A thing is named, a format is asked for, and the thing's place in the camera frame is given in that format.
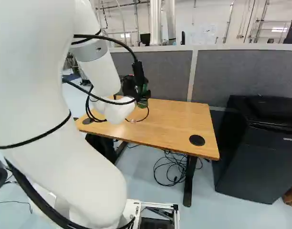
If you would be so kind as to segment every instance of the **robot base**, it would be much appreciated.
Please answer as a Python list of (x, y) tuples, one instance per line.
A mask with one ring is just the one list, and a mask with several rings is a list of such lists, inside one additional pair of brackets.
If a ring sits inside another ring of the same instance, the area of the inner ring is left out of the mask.
[(120, 226), (129, 222), (134, 216), (136, 217), (132, 229), (180, 229), (180, 211), (177, 204), (128, 199), (123, 216)]

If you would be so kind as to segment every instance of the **office cubicle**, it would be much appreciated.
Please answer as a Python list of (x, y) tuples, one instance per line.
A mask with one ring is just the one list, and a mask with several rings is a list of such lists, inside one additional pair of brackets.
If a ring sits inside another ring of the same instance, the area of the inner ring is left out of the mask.
[[(225, 107), (231, 94), (292, 98), (292, 45), (245, 44), (133, 48), (152, 97)], [(132, 73), (130, 54), (110, 50), (120, 75)]]

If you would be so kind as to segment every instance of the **black cable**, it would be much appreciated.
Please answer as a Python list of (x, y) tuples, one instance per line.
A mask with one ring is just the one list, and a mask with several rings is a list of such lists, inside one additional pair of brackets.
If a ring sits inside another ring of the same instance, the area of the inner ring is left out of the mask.
[(13, 177), (13, 174), (12, 174), (9, 178), (7, 178), (7, 179), (5, 180), (5, 182), (8, 181), (8, 180), (9, 180), (10, 178), (12, 178), (12, 177)]
[(105, 36), (101, 36), (101, 35), (83, 35), (83, 34), (75, 34), (74, 38), (101, 39), (101, 40), (106, 40), (106, 41), (117, 43), (117, 44), (123, 46), (125, 49), (127, 49), (131, 53), (134, 61), (138, 62), (137, 57), (136, 57), (135, 53), (132, 51), (132, 49), (128, 45), (126, 45), (123, 42), (120, 42), (117, 39), (114, 39), (111, 37), (105, 37)]
[[(159, 185), (166, 186), (166, 187), (172, 187), (172, 186), (174, 186), (176, 184), (184, 182), (185, 181), (185, 177), (186, 177), (186, 171), (187, 171), (186, 162), (187, 162), (188, 156), (187, 155), (183, 155), (183, 154), (179, 154), (179, 153), (172, 153), (170, 150), (169, 151), (164, 150), (164, 154), (165, 155), (163, 157), (159, 158), (156, 161), (156, 163), (154, 164), (154, 178), (155, 178), (155, 181)], [(182, 157), (178, 159), (178, 158), (175, 158), (175, 155), (182, 156)], [(160, 164), (160, 165), (157, 166), (159, 161), (161, 161), (162, 159), (165, 159), (168, 162)], [(202, 169), (202, 167), (203, 167), (203, 163), (202, 163), (202, 161), (201, 161), (201, 159), (199, 157), (198, 157), (198, 160), (201, 162), (201, 166), (196, 168), (196, 170)], [(166, 171), (166, 178), (171, 183), (164, 184), (164, 183), (161, 183), (160, 181), (158, 181), (158, 179), (156, 177), (156, 171), (160, 167), (164, 167), (164, 166), (167, 166), (167, 165), (168, 165), (168, 168), (167, 168), (167, 171)], [(175, 176), (173, 179), (171, 179), (168, 174), (169, 174), (171, 168), (174, 167), (174, 166), (178, 167), (178, 170), (180, 172), (180, 176), (179, 177)]]
[[(99, 35), (101, 32), (102, 32), (102, 29), (100, 29), (95, 35)], [(90, 40), (92, 40), (92, 38), (82, 39), (80, 41), (72, 42), (71, 45), (85, 43), (85, 42), (88, 42)]]
[(132, 147), (127, 146), (127, 148), (132, 149), (132, 148), (137, 147), (137, 146), (140, 146), (140, 145), (135, 145), (135, 146), (132, 146)]
[(99, 100), (99, 101), (102, 101), (102, 102), (108, 103), (108, 104), (114, 104), (114, 105), (126, 105), (126, 104), (130, 104), (130, 103), (133, 103), (133, 102), (136, 101), (136, 98), (134, 98), (134, 99), (132, 99), (132, 100), (130, 100), (130, 101), (128, 101), (128, 102), (125, 102), (125, 103), (116, 103), (116, 102), (109, 101), (109, 100), (105, 100), (105, 99), (103, 99), (103, 98), (101, 98), (101, 97), (98, 97), (98, 96), (96, 96), (96, 95), (94, 95), (94, 94), (88, 92), (87, 90), (81, 88), (80, 86), (77, 86), (76, 84), (72, 83), (71, 81), (69, 81), (69, 80), (67, 80), (67, 79), (64, 79), (64, 78), (63, 78), (62, 81), (63, 81), (64, 83), (67, 83), (67, 84), (69, 84), (69, 85), (71, 85), (71, 86), (77, 88), (78, 90), (80, 90), (80, 91), (82, 91), (82, 92), (84, 92), (84, 93), (90, 95), (91, 97), (93, 97), (93, 98), (95, 98), (95, 99), (97, 99), (97, 100)]
[[(93, 85), (91, 85), (89, 92), (91, 92), (93, 88), (94, 88)], [(89, 117), (89, 119), (97, 123), (106, 122), (107, 121), (106, 119), (104, 120), (98, 119), (92, 114), (90, 106), (89, 106), (89, 100), (90, 100), (90, 95), (87, 96), (86, 101), (85, 101), (85, 112), (87, 113), (87, 116)]]
[(143, 118), (143, 119), (141, 119), (141, 120), (137, 120), (136, 123), (144, 121), (145, 119), (147, 119), (148, 115), (149, 115), (149, 107), (147, 106), (147, 114), (146, 114), (145, 118)]
[[(64, 229), (90, 229), (79, 224), (76, 224), (69, 219), (62, 216), (58, 211), (52, 208), (43, 197), (34, 189), (31, 183), (28, 181), (26, 176), (17, 170), (8, 160), (6, 160), (9, 168), (12, 170), (14, 177), (17, 179), (19, 185), (23, 189), (23, 191), (27, 194), (27, 196), (32, 200), (32, 202), (54, 223), (56, 223), (59, 227)], [(127, 223), (126, 225), (118, 228), (118, 229), (128, 229), (134, 223), (135, 217)]]
[(30, 206), (30, 212), (32, 214), (32, 208), (31, 208), (31, 204), (27, 203), (27, 202), (20, 202), (20, 201), (16, 201), (16, 200), (12, 200), (12, 201), (2, 201), (0, 202), (0, 204), (5, 204), (5, 203), (19, 203), (19, 204), (28, 204)]
[(51, 133), (53, 133), (56, 130), (58, 130), (59, 128), (61, 128), (64, 124), (67, 123), (67, 121), (70, 120), (71, 116), (72, 116), (71, 111), (69, 111), (69, 115), (66, 117), (66, 119), (64, 119), (60, 124), (58, 124), (57, 126), (55, 126), (53, 129), (50, 129), (50, 130), (48, 130), (47, 132), (45, 132), (45, 133), (43, 133), (41, 135), (38, 135), (38, 136), (33, 137), (33, 138), (30, 138), (30, 139), (25, 140), (23, 142), (15, 143), (15, 144), (8, 145), (8, 146), (0, 146), (0, 149), (17, 148), (17, 147), (20, 147), (20, 146), (23, 146), (23, 145), (27, 145), (29, 143), (32, 143), (34, 141), (38, 141), (39, 139), (44, 138), (47, 135), (50, 135)]

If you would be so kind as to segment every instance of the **power cable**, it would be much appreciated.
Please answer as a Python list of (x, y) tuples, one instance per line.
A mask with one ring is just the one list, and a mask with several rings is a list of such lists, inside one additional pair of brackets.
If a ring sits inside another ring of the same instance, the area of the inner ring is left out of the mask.
[(31, 204), (27, 203), (27, 202), (20, 202), (20, 201), (16, 201), (16, 200), (12, 200), (12, 201), (2, 201), (0, 202), (0, 204), (5, 204), (5, 203), (19, 203), (19, 204), (28, 204), (30, 206), (30, 212), (32, 214), (32, 208), (31, 208)]
[[(185, 181), (185, 177), (186, 177), (186, 171), (187, 171), (187, 167), (186, 167), (186, 162), (187, 162), (187, 159), (188, 159), (188, 156), (187, 155), (183, 155), (183, 154), (178, 154), (178, 153), (172, 153), (171, 151), (166, 151), (164, 150), (164, 156), (159, 158), (156, 163), (154, 164), (154, 179), (155, 181), (159, 184), (159, 185), (162, 185), (162, 186), (166, 186), (166, 187), (172, 187), (172, 186), (175, 186), (176, 184), (179, 184), (179, 183), (182, 183)], [(161, 160), (167, 160), (166, 163), (163, 163), (163, 164), (160, 164), (160, 165), (157, 165), (159, 163), (159, 161)], [(201, 166), (196, 168), (196, 170), (199, 170), (199, 169), (202, 169), (203, 167), (203, 163), (201, 161), (201, 159), (198, 157), (200, 163), (201, 163)], [(167, 171), (166, 171), (166, 178), (168, 181), (170, 181), (169, 184), (166, 184), (166, 183), (162, 183), (160, 181), (158, 181), (157, 177), (156, 177), (156, 171), (159, 169), (159, 168), (162, 168), (164, 166), (168, 166), (167, 168)], [(173, 179), (170, 178), (170, 176), (168, 175), (171, 168), (174, 167), (174, 166), (177, 166), (179, 172), (180, 172), (180, 176), (175, 176)]]
[(127, 148), (129, 148), (129, 149), (132, 149), (132, 148), (135, 148), (135, 147), (137, 147), (137, 146), (140, 146), (140, 145), (135, 145), (135, 146), (127, 146)]

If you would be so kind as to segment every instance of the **computer monitor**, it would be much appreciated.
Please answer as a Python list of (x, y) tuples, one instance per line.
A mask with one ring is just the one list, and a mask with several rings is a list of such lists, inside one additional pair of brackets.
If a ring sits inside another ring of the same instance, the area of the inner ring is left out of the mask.
[(140, 34), (141, 42), (146, 46), (150, 44), (150, 33)]

